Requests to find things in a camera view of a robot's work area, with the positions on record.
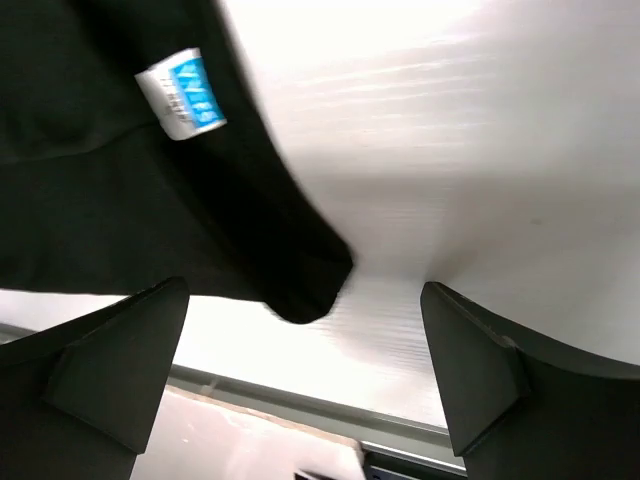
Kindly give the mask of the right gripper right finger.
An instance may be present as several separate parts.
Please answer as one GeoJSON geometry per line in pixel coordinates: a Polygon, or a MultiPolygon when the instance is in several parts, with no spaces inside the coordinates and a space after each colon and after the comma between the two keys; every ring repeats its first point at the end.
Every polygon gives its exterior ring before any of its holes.
{"type": "Polygon", "coordinates": [[[639,368],[501,317],[439,282],[421,313],[471,479],[636,479],[639,368]]]}

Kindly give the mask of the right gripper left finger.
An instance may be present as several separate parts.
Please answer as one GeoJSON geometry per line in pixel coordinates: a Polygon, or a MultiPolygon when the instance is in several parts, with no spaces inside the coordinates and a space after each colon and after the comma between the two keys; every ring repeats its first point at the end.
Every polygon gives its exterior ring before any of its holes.
{"type": "Polygon", "coordinates": [[[182,278],[1,347],[1,476],[128,479],[186,318],[182,278]]]}

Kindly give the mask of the black t shirt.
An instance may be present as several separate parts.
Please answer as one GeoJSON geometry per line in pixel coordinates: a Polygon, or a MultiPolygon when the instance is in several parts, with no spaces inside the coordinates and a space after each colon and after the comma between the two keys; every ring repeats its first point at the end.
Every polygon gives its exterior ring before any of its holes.
{"type": "Polygon", "coordinates": [[[354,267],[254,101],[217,1],[1,5],[1,285],[195,295],[308,324],[354,267]]]}

